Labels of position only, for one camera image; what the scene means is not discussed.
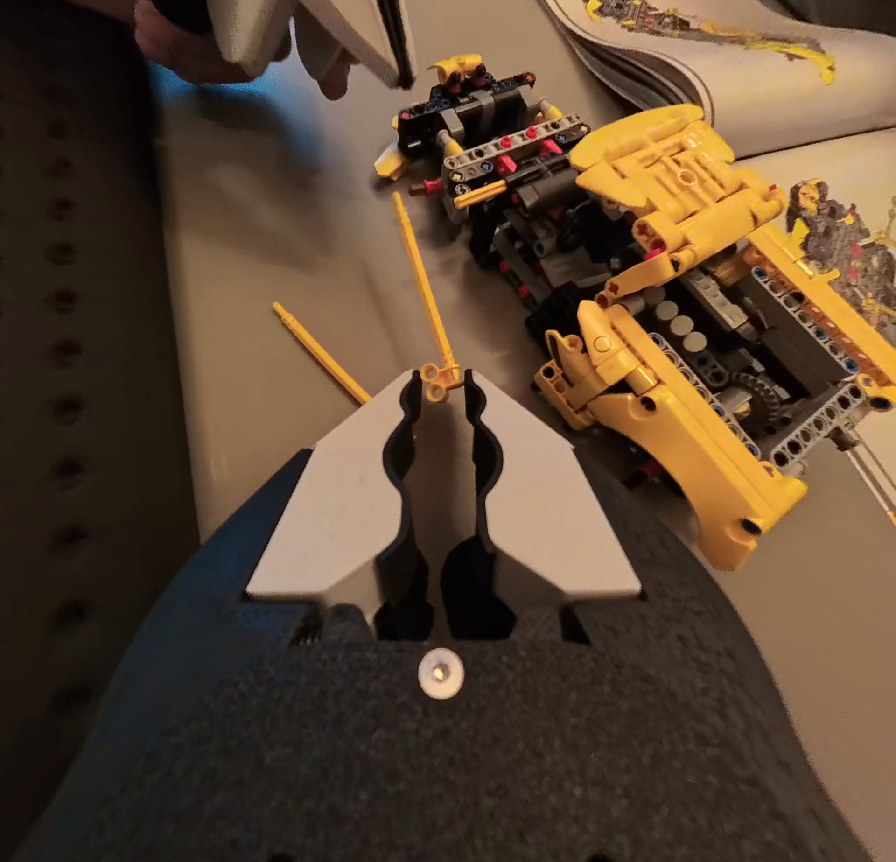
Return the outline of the instruction booklet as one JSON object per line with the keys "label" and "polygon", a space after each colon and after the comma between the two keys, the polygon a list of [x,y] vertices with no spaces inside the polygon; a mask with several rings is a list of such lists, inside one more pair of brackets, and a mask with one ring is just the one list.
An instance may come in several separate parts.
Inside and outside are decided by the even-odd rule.
{"label": "instruction booklet", "polygon": [[[894,37],[808,24],[761,0],[542,0],[590,72],[641,109],[687,103],[739,164],[778,184],[777,224],[811,274],[894,350]],[[862,415],[830,433],[894,519],[894,387],[833,322],[800,310],[770,264],[724,287],[716,262],[666,288],[709,334],[685,357],[711,391],[733,396],[746,433],[800,475],[833,399],[822,353],[800,321],[863,386]]]}

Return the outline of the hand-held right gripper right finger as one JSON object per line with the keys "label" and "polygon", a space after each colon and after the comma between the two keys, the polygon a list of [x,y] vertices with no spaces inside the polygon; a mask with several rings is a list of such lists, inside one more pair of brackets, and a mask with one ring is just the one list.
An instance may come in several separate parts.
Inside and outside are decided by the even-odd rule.
{"label": "hand-held right gripper right finger", "polygon": [[574,447],[479,373],[467,370],[463,389],[474,532],[442,567],[447,619],[517,621],[636,597],[641,581]]}

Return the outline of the yellow axle with black connector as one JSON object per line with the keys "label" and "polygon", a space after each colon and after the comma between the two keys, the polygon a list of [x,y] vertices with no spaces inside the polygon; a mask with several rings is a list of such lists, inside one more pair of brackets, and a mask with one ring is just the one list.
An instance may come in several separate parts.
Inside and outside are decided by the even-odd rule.
{"label": "yellow axle with black connector", "polygon": [[412,273],[420,294],[421,302],[427,314],[428,323],[434,337],[434,342],[439,355],[437,365],[459,365],[452,345],[445,330],[442,316],[437,306],[435,296],[429,281],[427,269],[423,263],[418,241],[409,219],[405,203],[399,192],[392,193],[392,199],[396,210],[399,231],[409,258]]}

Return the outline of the person's left hand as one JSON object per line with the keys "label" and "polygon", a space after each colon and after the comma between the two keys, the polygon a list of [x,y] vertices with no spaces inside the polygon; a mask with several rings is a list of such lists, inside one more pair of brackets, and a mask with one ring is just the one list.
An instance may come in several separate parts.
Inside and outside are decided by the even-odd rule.
{"label": "person's left hand", "polygon": [[[138,0],[133,8],[134,39],[144,56],[190,84],[246,84],[254,78],[238,64],[221,56],[213,35],[200,36],[167,20],[150,0]],[[287,33],[270,63],[287,59],[293,49]],[[350,70],[356,60],[342,51],[330,71],[318,80],[321,93],[330,100],[345,96]]]}

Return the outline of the yellow toy brick car model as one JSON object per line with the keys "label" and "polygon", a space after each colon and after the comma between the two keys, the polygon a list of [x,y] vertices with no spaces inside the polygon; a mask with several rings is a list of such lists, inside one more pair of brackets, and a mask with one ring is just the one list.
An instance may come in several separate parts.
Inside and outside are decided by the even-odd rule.
{"label": "yellow toy brick car model", "polygon": [[530,309],[534,377],[571,430],[605,427],[689,502],[697,546],[735,570],[804,496],[824,439],[894,409],[894,240],[823,181],[770,184],[735,162],[700,106],[600,128],[496,79],[480,56],[434,65],[392,119],[381,182],[469,226],[469,251]]}

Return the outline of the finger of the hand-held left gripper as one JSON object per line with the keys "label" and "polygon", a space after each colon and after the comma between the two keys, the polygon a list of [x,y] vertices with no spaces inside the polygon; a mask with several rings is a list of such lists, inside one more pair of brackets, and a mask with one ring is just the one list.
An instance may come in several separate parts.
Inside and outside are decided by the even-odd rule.
{"label": "finger of the hand-held left gripper", "polygon": [[380,0],[295,1],[297,52],[312,78],[321,79],[345,51],[387,87],[397,88]]}
{"label": "finger of the hand-held left gripper", "polygon": [[395,86],[409,91],[416,82],[417,69],[404,0],[380,0],[380,16],[395,61]]}

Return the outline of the grey desk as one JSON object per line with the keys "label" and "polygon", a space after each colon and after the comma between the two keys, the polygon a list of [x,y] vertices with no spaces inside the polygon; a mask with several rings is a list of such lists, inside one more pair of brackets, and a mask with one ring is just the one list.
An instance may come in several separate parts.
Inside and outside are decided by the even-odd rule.
{"label": "grey desk", "polygon": [[[204,91],[155,70],[166,246],[196,509],[205,540],[300,448],[356,409],[281,325],[282,304],[371,393],[435,357],[373,163],[423,69],[480,53],[505,76],[529,69],[564,112],[605,124],[633,107],[594,78],[540,0],[407,0],[420,68],[414,93],[353,69],[329,102],[295,53],[256,82]],[[432,201],[406,203],[458,360],[537,416],[545,360],[519,298],[444,233]],[[445,556],[473,531],[472,430],[462,392],[424,405],[409,473],[430,570],[434,636],[447,636]],[[829,442],[806,497],[735,574],[708,569],[759,644],[824,784],[875,860],[894,860],[894,525]]]}

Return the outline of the thin yellow axle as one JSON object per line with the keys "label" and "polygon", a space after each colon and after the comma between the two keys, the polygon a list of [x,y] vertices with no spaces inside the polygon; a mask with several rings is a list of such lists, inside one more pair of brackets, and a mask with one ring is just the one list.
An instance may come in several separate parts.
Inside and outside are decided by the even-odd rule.
{"label": "thin yellow axle", "polygon": [[292,337],[356,404],[363,406],[372,399],[370,393],[335,360],[294,315],[277,302],[273,303],[273,311]]}

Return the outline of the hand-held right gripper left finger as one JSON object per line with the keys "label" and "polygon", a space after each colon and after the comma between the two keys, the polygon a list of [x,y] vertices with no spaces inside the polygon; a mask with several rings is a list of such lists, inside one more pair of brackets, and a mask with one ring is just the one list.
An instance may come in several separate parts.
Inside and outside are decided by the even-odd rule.
{"label": "hand-held right gripper left finger", "polygon": [[247,584],[249,598],[429,621],[406,477],[422,379],[409,370],[317,442]]}

